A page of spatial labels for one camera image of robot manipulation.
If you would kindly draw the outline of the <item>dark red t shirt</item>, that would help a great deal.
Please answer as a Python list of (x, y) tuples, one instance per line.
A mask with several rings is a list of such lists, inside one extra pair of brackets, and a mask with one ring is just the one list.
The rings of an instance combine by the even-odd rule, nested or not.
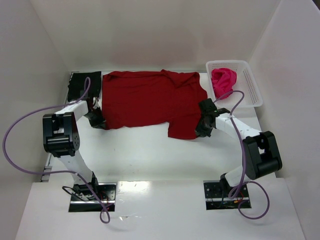
[(102, 115), (107, 130), (168, 123), (167, 135), (194, 140), (208, 98), (197, 72), (113, 71), (102, 77)]

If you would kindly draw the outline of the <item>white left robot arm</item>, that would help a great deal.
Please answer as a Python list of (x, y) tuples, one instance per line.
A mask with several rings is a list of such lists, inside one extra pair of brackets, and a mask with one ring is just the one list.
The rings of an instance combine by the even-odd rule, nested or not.
[(63, 109), (42, 117), (43, 147), (71, 171), (77, 194), (99, 195), (99, 182), (80, 154), (80, 134), (77, 121), (85, 117), (94, 129), (105, 129), (106, 120), (97, 104), (85, 100), (72, 102)]

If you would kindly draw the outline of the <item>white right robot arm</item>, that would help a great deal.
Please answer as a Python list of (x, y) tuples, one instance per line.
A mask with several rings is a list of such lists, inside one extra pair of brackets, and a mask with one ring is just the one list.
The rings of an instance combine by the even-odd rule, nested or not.
[(252, 128), (234, 117), (226, 108), (218, 109), (212, 99), (199, 104), (200, 120), (195, 128), (199, 138), (211, 137), (213, 130), (239, 140), (241, 166), (221, 175), (219, 183), (231, 197), (240, 184), (259, 179), (282, 169), (283, 162), (275, 135)]

